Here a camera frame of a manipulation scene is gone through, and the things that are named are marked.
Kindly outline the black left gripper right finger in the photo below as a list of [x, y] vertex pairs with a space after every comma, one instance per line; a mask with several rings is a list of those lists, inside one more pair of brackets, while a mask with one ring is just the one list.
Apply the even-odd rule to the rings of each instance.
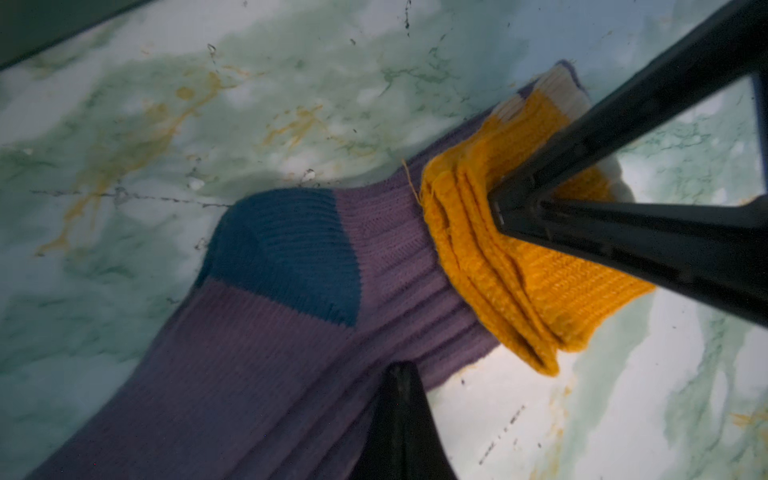
[[731, 1], [488, 196], [506, 236], [767, 323], [767, 5]]

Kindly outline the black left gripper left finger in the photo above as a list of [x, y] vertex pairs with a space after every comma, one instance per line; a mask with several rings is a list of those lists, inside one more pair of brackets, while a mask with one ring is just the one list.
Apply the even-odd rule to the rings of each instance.
[[444, 452], [417, 366], [389, 365], [352, 479], [457, 478]]

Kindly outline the purple teal sock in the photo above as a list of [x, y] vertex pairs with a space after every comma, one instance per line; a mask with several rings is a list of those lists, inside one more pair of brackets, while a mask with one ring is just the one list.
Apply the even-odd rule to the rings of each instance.
[[384, 181], [272, 190], [219, 221], [187, 296], [35, 479], [345, 479], [388, 365], [427, 388], [560, 352], [651, 285], [502, 235], [488, 193], [590, 107], [561, 61]]

